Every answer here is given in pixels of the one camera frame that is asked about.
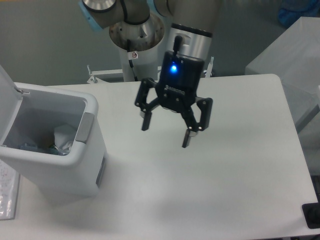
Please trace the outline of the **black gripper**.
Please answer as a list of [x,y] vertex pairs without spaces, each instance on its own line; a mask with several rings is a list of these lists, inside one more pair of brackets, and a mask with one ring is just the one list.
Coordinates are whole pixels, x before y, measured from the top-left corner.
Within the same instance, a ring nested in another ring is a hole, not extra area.
[[[142,131],[147,131],[150,126],[152,110],[157,106],[181,113],[186,123],[187,130],[183,139],[182,147],[189,146],[192,137],[199,131],[209,127],[213,106],[213,99],[196,97],[196,91],[204,68],[201,59],[175,55],[172,51],[164,54],[159,82],[152,78],[144,78],[138,89],[135,106],[140,108],[143,118]],[[147,103],[150,89],[156,88],[158,98]],[[200,109],[200,121],[197,122],[192,104],[195,103]]]

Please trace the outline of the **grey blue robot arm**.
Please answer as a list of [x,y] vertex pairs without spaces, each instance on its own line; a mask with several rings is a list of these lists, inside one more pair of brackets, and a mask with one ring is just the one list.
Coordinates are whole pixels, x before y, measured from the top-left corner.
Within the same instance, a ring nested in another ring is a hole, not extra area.
[[156,107],[186,124],[183,147],[208,128],[213,100],[197,96],[221,7],[219,0],[81,0],[95,31],[108,29],[118,48],[123,79],[140,82],[134,104],[148,130]]

